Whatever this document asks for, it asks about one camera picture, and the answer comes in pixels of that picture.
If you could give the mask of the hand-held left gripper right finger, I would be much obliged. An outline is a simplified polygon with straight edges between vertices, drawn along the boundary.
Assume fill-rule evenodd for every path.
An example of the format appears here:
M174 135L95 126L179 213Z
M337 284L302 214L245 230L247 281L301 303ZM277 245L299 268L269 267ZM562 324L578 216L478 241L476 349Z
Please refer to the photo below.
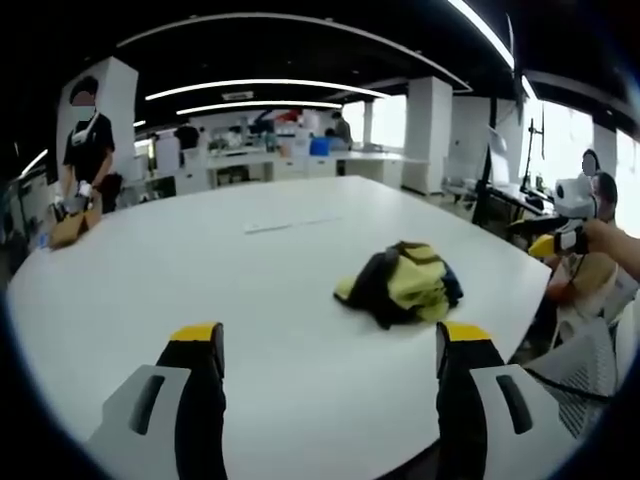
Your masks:
M571 454L558 401L475 325L436 326L439 479L546 479Z

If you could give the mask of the person's right hand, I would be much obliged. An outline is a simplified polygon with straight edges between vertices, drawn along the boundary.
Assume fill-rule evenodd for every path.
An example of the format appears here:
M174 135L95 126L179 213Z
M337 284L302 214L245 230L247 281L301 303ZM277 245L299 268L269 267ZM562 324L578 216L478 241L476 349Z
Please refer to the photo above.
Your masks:
M622 230L598 219L588 220L583 229L590 252L606 254L623 265L626 234Z

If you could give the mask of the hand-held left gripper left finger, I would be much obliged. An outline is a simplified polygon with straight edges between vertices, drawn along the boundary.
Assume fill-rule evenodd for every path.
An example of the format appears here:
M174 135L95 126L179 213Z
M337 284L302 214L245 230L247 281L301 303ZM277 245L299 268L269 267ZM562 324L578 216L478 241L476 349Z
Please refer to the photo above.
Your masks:
M87 452L114 479L226 478L224 377L222 324L179 329L104 402Z

